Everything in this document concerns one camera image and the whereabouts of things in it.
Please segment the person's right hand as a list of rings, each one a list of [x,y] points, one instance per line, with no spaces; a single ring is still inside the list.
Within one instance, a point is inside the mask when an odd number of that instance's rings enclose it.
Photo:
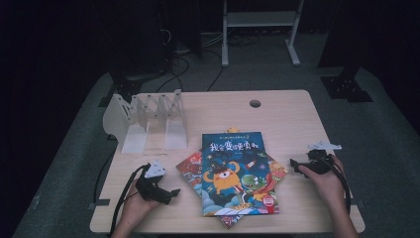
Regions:
[[[318,175],[310,170],[309,174],[305,176],[314,183],[318,194],[328,207],[338,204],[346,207],[343,185],[333,170],[323,175]]]

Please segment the clear acrylic book rack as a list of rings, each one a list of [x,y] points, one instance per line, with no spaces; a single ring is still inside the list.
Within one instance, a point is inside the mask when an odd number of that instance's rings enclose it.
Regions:
[[[132,96],[127,102],[114,94],[103,116],[104,131],[113,135],[123,154],[143,153],[153,133],[164,136],[165,150],[185,149],[188,144],[182,91]]]

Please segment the black stand base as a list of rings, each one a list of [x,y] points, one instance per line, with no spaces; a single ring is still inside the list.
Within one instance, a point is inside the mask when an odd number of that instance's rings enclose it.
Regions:
[[[160,73],[144,73],[123,70],[111,70],[109,72],[112,85],[107,94],[101,98],[98,106],[107,107],[114,94],[119,94],[127,102],[131,102],[132,96],[138,94],[144,83],[160,77]]]
[[[356,81],[359,69],[358,65],[347,65],[338,75],[321,77],[331,99],[346,99],[353,103],[372,102],[370,95]]]

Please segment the white metal table frame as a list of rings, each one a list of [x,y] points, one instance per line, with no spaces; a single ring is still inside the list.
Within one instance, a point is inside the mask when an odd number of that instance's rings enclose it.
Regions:
[[[255,28],[255,27],[290,27],[291,33],[285,40],[285,45],[294,66],[300,66],[301,62],[294,47],[300,18],[305,0],[299,0],[297,9],[294,11],[277,12],[229,12],[228,0],[223,2],[223,26],[221,66],[229,65],[228,30],[230,28]]]

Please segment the person's left hand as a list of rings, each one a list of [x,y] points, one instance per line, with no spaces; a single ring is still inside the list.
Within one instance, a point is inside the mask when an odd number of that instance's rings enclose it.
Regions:
[[[159,206],[157,201],[142,198],[136,188],[136,182],[136,180],[132,182],[119,221],[120,225],[130,229],[139,226],[147,215]]]

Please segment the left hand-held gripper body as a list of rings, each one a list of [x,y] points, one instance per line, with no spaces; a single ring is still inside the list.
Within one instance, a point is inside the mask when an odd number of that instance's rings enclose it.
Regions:
[[[136,182],[136,188],[144,200],[154,200],[160,203],[160,199],[169,196],[169,191],[158,186],[163,179],[165,169],[158,160],[146,164]]]

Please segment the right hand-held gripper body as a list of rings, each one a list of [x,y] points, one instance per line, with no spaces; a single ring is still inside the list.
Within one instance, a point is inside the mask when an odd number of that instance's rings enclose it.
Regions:
[[[342,150],[342,146],[320,141],[310,144],[308,149],[307,156],[310,170],[318,175],[323,175],[330,171],[334,165],[334,160],[328,154],[328,151]]]

